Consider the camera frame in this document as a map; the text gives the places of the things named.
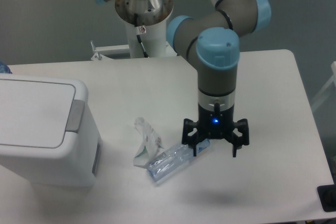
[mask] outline clear plastic package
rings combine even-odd
[[[209,139],[198,143],[196,146],[196,152],[200,153],[202,150],[209,147],[209,145]],[[150,172],[155,181],[159,181],[161,178],[171,173],[193,157],[194,151],[188,145],[175,144],[151,161],[147,166],[147,170]]]

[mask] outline black robotic gripper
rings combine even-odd
[[[220,111],[219,103],[214,104],[214,111],[209,111],[198,105],[198,121],[193,122],[190,119],[184,119],[182,144],[187,144],[193,148],[196,156],[196,145],[205,139],[225,139],[232,143],[233,157],[236,157],[237,150],[243,145],[249,145],[249,132],[247,119],[241,119],[238,122],[233,121],[234,106]],[[237,129],[241,136],[234,133]]]

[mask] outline robotic arm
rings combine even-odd
[[[182,143],[194,149],[206,138],[226,139],[237,149],[249,144],[247,119],[233,121],[239,38],[268,25],[267,0],[211,0],[216,11],[194,20],[179,16],[167,29],[175,51],[198,72],[198,121],[184,120]],[[238,129],[241,136],[234,133]]]
[[[196,156],[196,145],[204,139],[226,139],[235,157],[237,149],[249,144],[247,120],[233,121],[239,37],[267,26],[271,9],[267,0],[211,2],[216,11],[208,16],[199,20],[179,16],[167,28],[170,45],[198,72],[198,121],[184,120],[182,143],[192,147]],[[119,16],[134,26],[157,24],[172,11],[171,0],[116,0],[115,4]]]

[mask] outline gray latch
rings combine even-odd
[[[67,126],[65,131],[78,133],[84,114],[85,102],[73,100],[70,108]]]

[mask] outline container lid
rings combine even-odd
[[[0,146],[59,147],[75,93],[70,84],[0,80]]]

